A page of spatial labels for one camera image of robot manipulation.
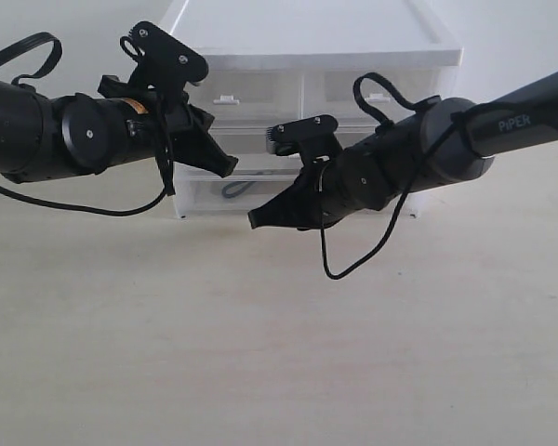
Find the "white plastic drawer unit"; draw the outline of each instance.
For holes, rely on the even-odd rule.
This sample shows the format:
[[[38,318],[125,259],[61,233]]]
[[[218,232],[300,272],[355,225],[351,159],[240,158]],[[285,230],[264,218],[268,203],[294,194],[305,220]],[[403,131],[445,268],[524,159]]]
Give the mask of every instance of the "white plastic drawer unit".
[[[353,100],[357,77],[379,72],[412,101],[445,97],[462,56],[422,0],[176,0],[160,25],[206,58],[209,75],[189,86],[191,102],[216,116],[212,135],[240,159],[222,181],[179,165],[180,216],[247,211],[293,181],[301,163],[267,152],[267,127],[332,114],[347,147],[376,125]],[[362,93],[394,121],[409,114],[371,81]],[[249,186],[227,198],[223,182]],[[407,212],[422,202],[412,196]]]

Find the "white table surface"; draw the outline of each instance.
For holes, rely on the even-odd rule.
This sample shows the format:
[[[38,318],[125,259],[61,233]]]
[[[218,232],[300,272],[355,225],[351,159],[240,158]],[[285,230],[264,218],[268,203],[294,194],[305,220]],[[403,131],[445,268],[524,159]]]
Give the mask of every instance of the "white table surface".
[[[459,92],[558,68],[558,1],[432,2],[467,47]],[[22,190],[126,207],[158,187],[137,172]],[[430,197],[342,282],[315,233],[0,198],[0,445],[558,445],[558,144]],[[335,268],[385,224],[331,230]]]

